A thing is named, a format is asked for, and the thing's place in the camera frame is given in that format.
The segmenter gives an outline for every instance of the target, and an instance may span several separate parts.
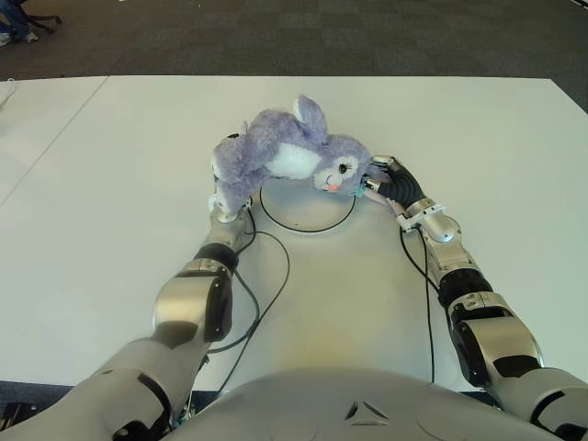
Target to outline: plush toy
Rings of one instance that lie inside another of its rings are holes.
[[[265,110],[245,133],[215,148],[216,202],[225,213],[234,213],[271,177],[309,179],[320,190],[356,195],[370,160],[359,141],[329,135],[319,106],[299,96],[294,115]]]

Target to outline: white belly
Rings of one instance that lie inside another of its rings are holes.
[[[294,144],[279,144],[279,151],[270,163],[266,164],[273,176],[291,179],[306,179],[321,161],[318,153],[310,152]]]

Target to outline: toy eye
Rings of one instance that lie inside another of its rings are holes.
[[[343,175],[347,170],[351,170],[351,164],[339,164],[339,173]]]

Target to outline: triangle logo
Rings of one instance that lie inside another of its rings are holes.
[[[390,423],[387,414],[365,400],[354,401],[345,420],[351,425],[388,425]]]

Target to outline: bunny ear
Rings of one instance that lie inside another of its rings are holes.
[[[300,95],[294,102],[294,116],[306,126],[309,134],[324,143],[327,139],[327,120],[321,108],[311,99]]]

